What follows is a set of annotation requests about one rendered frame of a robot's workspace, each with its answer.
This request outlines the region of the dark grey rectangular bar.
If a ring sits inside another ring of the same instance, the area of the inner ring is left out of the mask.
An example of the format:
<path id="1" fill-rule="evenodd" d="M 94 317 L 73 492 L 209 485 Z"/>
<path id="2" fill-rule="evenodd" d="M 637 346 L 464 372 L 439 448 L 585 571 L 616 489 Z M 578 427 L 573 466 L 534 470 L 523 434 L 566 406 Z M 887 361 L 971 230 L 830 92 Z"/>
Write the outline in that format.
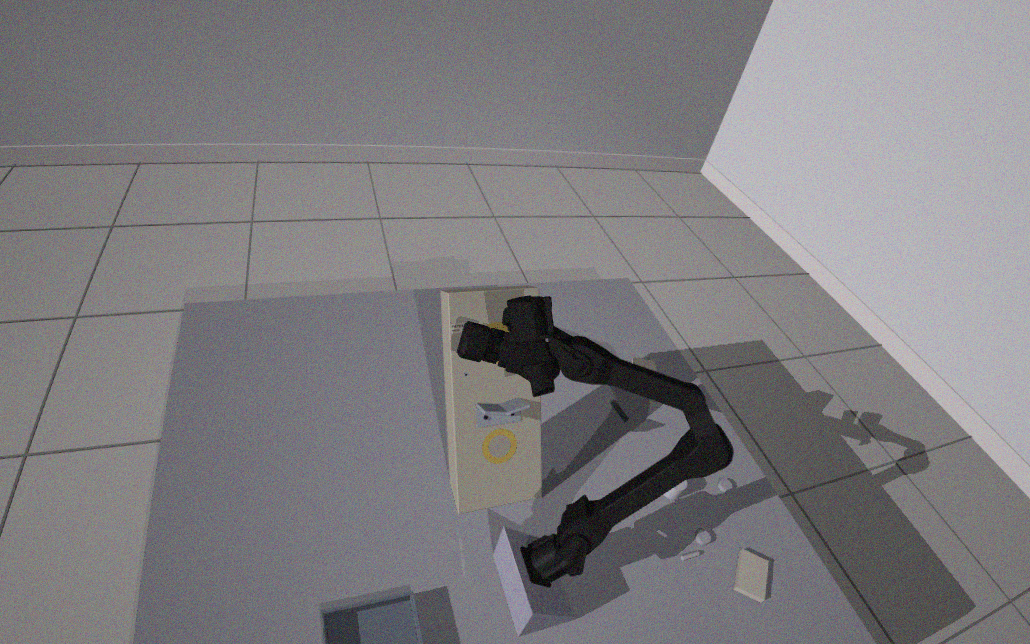
<path id="1" fill-rule="evenodd" d="M 623 410 L 621 410 L 621 407 L 618 405 L 617 401 L 613 400 L 613 401 L 611 401 L 610 404 L 613 406 L 613 408 L 615 408 L 615 410 L 619 414 L 620 418 L 623 418 L 624 422 L 626 422 L 626 421 L 629 420 L 628 416 L 624 413 Z"/>

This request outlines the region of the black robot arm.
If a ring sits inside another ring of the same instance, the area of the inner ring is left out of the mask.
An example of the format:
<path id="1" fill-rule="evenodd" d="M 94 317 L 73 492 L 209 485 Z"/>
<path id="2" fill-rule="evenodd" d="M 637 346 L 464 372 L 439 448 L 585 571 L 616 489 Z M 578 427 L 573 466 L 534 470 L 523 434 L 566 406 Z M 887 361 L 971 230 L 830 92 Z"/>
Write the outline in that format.
<path id="1" fill-rule="evenodd" d="M 520 550 L 533 585 L 550 588 L 564 575 L 582 574 L 586 555 L 607 538 L 613 526 L 687 479 L 707 477 L 730 466 L 734 447 L 709 413 L 698 385 L 624 361 L 588 337 L 571 336 L 553 324 L 550 296 L 523 296 L 507 301 L 504 340 L 514 341 L 514 371 L 531 383 L 533 397 L 553 393 L 556 361 L 569 380 L 615 385 L 681 410 L 690 430 L 668 456 L 629 482 L 589 501 L 586 495 L 566 504 L 557 535 L 540 536 Z M 549 349 L 546 347 L 548 337 Z M 555 357 L 554 357 L 555 355 Z"/>

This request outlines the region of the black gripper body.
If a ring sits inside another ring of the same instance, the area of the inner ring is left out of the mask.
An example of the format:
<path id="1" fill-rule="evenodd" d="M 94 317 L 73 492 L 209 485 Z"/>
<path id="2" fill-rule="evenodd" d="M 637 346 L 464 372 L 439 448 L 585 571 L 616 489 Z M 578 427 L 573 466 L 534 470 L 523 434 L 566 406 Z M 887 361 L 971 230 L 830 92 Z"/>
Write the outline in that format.
<path id="1" fill-rule="evenodd" d="M 490 327 L 478 323 L 465 323 L 460 337 L 457 353 L 459 357 L 481 361 L 483 355 L 486 360 L 497 361 L 499 367 L 506 368 L 505 371 L 517 374 L 512 367 L 512 353 L 517 345 L 517 337 L 514 341 L 504 340 L 504 337 L 489 336 Z"/>

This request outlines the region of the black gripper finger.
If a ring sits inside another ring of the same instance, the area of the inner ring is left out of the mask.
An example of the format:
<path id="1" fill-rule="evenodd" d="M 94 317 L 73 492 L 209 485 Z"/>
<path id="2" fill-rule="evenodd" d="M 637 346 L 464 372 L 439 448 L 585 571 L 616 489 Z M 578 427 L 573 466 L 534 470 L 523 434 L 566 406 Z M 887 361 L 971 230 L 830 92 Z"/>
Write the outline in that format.
<path id="1" fill-rule="evenodd" d="M 505 331 L 504 331 L 504 329 L 496 329 L 496 328 L 491 328 L 491 329 L 490 329 L 490 335 L 489 335 L 489 336 L 492 336 L 492 337 L 493 337 L 493 336 L 496 336 L 496 337 L 504 337 L 504 334 L 505 334 Z M 483 360 L 483 361 L 489 361 L 489 360 L 486 360 L 486 359 L 485 359 L 485 355 L 483 355 L 483 359 L 482 359 L 482 360 Z M 489 363 L 493 363 L 493 364 L 496 364 L 496 361 L 489 361 Z"/>

